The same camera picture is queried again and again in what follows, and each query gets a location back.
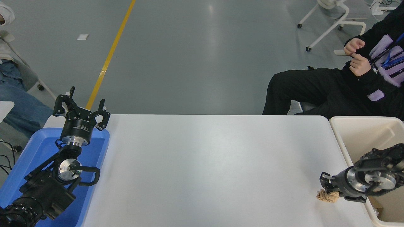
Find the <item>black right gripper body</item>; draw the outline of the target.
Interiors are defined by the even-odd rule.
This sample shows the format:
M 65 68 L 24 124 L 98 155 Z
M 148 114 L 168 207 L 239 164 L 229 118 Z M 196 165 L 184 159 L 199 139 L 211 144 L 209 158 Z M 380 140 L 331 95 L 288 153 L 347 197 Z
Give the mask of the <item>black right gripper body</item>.
M 331 177 L 331 192 L 338 192 L 340 197 L 351 196 L 350 184 L 347 180 L 347 173 L 350 169 L 341 171 Z

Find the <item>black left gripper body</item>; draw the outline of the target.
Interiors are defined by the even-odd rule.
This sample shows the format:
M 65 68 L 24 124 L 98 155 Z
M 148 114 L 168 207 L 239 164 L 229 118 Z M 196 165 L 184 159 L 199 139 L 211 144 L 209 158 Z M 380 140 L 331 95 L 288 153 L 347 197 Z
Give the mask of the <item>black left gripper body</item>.
M 66 112 L 66 121 L 62 129 L 61 139 L 67 140 L 70 137 L 79 137 L 84 140 L 90 140 L 97 123 L 97 116 L 94 112 L 86 109 L 69 107 Z

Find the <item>person's left hand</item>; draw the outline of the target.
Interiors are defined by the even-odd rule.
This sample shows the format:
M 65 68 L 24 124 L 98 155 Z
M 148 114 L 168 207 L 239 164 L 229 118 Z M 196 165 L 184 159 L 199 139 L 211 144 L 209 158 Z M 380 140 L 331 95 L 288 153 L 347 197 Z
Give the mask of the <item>person's left hand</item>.
M 360 77 L 365 75 L 368 71 L 372 69 L 369 60 L 360 54 L 352 53 L 352 60 L 349 64 L 350 71 L 356 76 Z

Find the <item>person's right hand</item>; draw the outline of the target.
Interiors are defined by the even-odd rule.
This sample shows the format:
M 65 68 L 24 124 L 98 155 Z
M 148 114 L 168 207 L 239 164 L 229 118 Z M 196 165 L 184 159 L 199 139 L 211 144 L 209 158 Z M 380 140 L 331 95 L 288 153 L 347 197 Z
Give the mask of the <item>person's right hand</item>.
M 353 38 L 345 44 L 343 51 L 346 54 L 346 56 L 352 56 L 353 54 L 356 53 L 356 51 L 358 49 L 361 49 L 364 46 L 365 46 L 365 41 L 363 41 L 359 38 Z

